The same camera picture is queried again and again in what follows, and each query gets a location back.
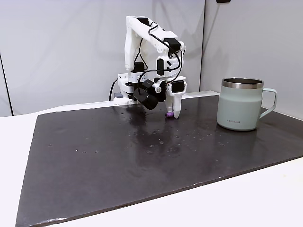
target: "white table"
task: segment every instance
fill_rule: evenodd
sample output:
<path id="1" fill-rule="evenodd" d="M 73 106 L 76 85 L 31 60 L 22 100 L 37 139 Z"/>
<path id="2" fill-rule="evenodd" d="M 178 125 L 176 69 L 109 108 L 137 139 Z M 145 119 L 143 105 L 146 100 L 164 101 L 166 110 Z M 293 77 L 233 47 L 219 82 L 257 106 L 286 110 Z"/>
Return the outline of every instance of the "white table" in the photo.
<path id="1" fill-rule="evenodd" d="M 213 96 L 204 91 L 183 98 Z M 0 118 L 0 226 L 13 227 L 36 118 L 40 114 L 113 106 L 68 105 Z M 102 213 L 56 227 L 303 226 L 303 158 Z"/>

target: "light blue mug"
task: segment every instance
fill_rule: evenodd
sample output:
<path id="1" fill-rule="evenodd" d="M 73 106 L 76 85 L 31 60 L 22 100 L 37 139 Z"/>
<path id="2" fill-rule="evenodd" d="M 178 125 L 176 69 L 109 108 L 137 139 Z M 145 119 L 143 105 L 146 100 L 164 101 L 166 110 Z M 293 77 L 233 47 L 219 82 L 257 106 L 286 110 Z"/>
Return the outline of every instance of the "light blue mug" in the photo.
<path id="1" fill-rule="evenodd" d="M 249 131 L 257 127 L 259 119 L 276 107 L 277 92 L 263 88 L 259 79 L 226 78 L 222 80 L 217 122 L 231 130 Z M 260 114 L 263 91 L 275 93 L 274 105 Z"/>

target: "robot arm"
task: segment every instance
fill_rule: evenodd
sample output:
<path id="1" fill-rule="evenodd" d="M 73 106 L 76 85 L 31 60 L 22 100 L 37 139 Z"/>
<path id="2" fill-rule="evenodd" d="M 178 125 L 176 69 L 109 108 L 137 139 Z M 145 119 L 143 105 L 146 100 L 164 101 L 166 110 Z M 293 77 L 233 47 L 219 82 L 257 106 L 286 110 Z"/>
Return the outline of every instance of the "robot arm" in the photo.
<path id="1" fill-rule="evenodd" d="M 139 48 L 140 40 L 149 42 L 154 46 L 158 53 L 167 52 L 169 49 L 158 40 L 149 35 L 149 30 L 155 27 L 157 24 L 146 17 L 126 17 L 126 41 L 125 41 L 125 68 L 128 71 L 134 70 L 135 52 Z M 159 25 L 152 31 L 153 35 L 160 40 L 165 38 L 177 38 L 177 36 L 171 31 L 164 31 Z"/>
<path id="2" fill-rule="evenodd" d="M 115 94 L 114 103 L 128 105 L 142 103 L 153 109 L 158 102 L 164 102 L 167 117 L 179 117 L 181 98 L 187 88 L 185 77 L 179 76 L 183 65 L 183 42 L 171 31 L 165 31 L 146 17 L 126 17 L 125 68 L 128 73 L 118 75 L 121 93 Z M 147 70 L 143 62 L 134 62 L 136 51 L 143 47 L 141 42 L 149 42 L 160 54 L 155 70 Z M 151 81 L 148 72 L 157 72 Z"/>

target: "wet surface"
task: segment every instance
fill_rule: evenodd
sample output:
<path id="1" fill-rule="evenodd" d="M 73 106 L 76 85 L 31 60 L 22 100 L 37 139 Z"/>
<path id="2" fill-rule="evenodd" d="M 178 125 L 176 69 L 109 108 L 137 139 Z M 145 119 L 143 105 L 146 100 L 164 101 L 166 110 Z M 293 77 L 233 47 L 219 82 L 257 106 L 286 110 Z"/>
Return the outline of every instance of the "wet surface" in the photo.
<path id="1" fill-rule="evenodd" d="M 249 132 L 216 123 L 218 96 L 38 117 L 18 227 L 45 226 L 155 199 L 303 156 L 303 122 L 278 113 Z"/>

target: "white wall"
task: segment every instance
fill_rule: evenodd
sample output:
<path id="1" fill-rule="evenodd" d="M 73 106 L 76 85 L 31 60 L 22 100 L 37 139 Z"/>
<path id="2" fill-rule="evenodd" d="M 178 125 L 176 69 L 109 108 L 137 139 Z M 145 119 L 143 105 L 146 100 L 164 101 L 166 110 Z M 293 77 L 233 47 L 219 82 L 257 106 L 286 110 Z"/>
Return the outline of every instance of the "white wall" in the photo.
<path id="1" fill-rule="evenodd" d="M 201 90 L 220 91 L 226 77 L 258 78 L 278 91 L 276 111 L 303 119 L 303 1 L 231 0 L 218 8 L 206 0 L 205 7 Z M 263 103 L 272 106 L 273 95 L 264 92 Z"/>
<path id="2" fill-rule="evenodd" d="M 112 82 L 126 72 L 128 15 L 178 35 L 186 45 L 188 92 L 198 91 L 203 0 L 0 0 L 0 50 L 14 113 L 108 100 Z"/>
<path id="3" fill-rule="evenodd" d="M 7 116 L 11 116 L 11 111 L 9 105 L 9 98 L 5 87 L 2 64 L 0 62 L 0 117 L 7 117 Z"/>

